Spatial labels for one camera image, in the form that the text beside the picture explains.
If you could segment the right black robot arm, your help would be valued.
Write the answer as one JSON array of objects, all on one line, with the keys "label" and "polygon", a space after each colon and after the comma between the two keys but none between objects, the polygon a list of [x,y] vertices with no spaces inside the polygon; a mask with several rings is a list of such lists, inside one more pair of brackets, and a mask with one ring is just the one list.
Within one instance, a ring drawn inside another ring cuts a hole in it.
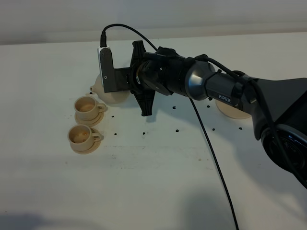
[{"label": "right black robot arm", "polygon": [[265,80],[231,71],[206,55],[182,57],[170,48],[145,50],[133,42],[130,66],[116,69],[106,45],[98,50],[105,92],[130,91],[142,116],[155,93],[215,99],[252,117],[254,135],[269,158],[307,184],[307,80]]}]

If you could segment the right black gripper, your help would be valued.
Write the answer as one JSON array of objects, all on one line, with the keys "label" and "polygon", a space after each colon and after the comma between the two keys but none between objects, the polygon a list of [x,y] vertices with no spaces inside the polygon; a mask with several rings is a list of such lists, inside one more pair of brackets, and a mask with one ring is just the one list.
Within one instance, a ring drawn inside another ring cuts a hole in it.
[{"label": "right black gripper", "polygon": [[159,47],[155,53],[146,52],[142,41],[134,41],[129,67],[109,74],[110,92],[129,91],[134,95],[142,116],[151,116],[155,93],[184,95],[187,59],[175,50]]}]

